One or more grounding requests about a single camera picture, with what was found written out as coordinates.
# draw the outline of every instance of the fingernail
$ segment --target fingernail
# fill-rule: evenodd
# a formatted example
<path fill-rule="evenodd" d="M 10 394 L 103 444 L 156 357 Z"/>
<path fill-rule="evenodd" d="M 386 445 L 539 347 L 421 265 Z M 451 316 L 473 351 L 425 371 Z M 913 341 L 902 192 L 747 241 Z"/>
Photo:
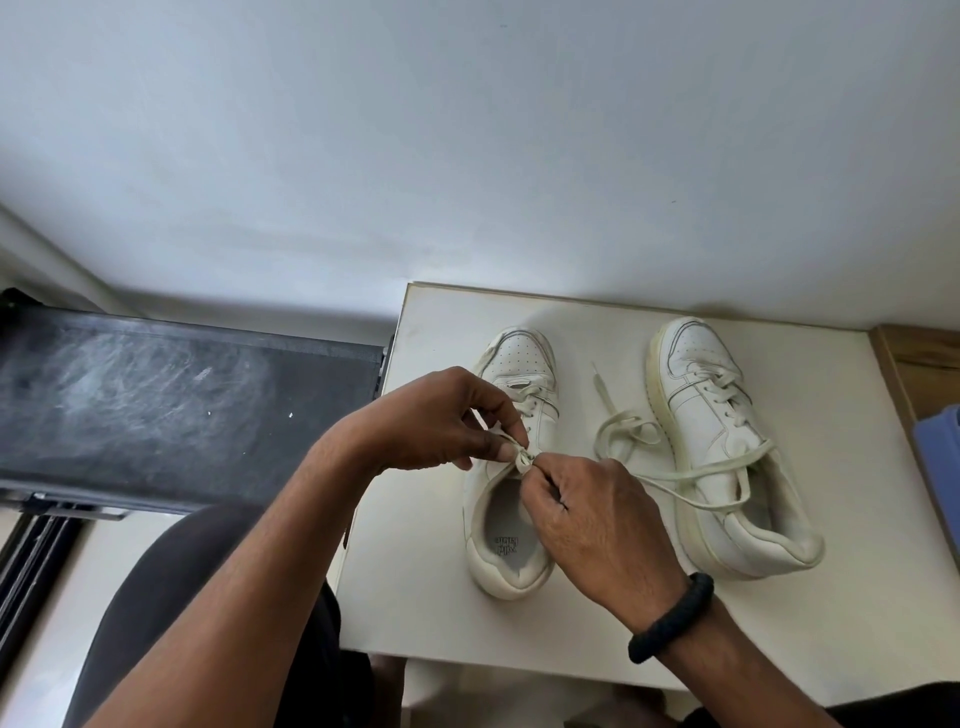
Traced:
<path fill-rule="evenodd" d="M 500 449 L 496 452 L 496 461 L 498 463 L 509 463 L 514 458 L 516 458 L 516 447 L 504 440 L 500 444 Z"/>

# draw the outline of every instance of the blue container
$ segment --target blue container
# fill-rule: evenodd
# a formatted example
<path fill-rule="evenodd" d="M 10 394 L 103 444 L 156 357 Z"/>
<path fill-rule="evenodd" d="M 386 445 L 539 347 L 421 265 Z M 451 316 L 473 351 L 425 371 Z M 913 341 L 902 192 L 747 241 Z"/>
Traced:
<path fill-rule="evenodd" d="M 926 482 L 956 553 L 960 550 L 960 404 L 913 425 Z"/>

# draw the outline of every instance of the white wall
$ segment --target white wall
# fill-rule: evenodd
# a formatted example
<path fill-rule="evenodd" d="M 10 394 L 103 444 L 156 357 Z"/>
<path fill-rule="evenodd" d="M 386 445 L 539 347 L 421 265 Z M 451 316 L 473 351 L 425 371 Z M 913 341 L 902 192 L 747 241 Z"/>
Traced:
<path fill-rule="evenodd" d="M 160 297 L 960 327 L 953 0 L 8 0 L 0 201 Z"/>

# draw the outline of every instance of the white sneaker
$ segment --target white sneaker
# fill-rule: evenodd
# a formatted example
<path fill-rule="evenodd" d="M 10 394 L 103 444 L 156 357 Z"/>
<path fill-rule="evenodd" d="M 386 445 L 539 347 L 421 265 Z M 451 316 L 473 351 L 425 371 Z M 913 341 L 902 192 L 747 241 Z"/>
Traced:
<path fill-rule="evenodd" d="M 556 362 L 543 334 L 522 327 L 501 331 L 474 372 L 514 401 L 530 437 L 529 452 L 536 456 L 553 449 L 560 417 Z M 554 566 L 520 502 L 520 479 L 515 463 L 477 460 L 464 482 L 470 574 L 487 594 L 500 599 L 535 592 Z"/>
<path fill-rule="evenodd" d="M 824 539 L 774 443 L 757 428 L 743 373 L 700 319 L 671 321 L 647 355 L 647 397 L 673 447 L 677 526 L 687 556 L 718 578 L 811 569 Z"/>

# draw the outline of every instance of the white table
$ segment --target white table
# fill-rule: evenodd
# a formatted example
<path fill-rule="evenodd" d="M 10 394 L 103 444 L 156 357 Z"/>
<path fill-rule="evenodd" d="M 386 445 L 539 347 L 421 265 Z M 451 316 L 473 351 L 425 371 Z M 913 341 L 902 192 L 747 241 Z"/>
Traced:
<path fill-rule="evenodd" d="M 561 387 L 559 450 L 591 455 L 605 418 L 591 362 L 618 406 L 649 412 L 643 354 L 673 314 L 414 284 L 386 390 L 455 364 L 471 367 L 502 328 L 549 338 Z M 960 680 L 960 576 L 927 500 L 865 333 L 712 320 L 743 368 L 759 413 L 827 538 L 816 569 L 718 593 L 755 642 L 818 701 Z M 669 451 L 632 465 L 660 470 Z M 627 659 L 627 631 L 556 570 L 515 603 L 470 579 L 453 466 L 389 471 L 364 496 L 337 590 L 346 648 L 514 667 L 660 688 L 658 663 Z M 668 529 L 669 497 L 654 494 Z"/>

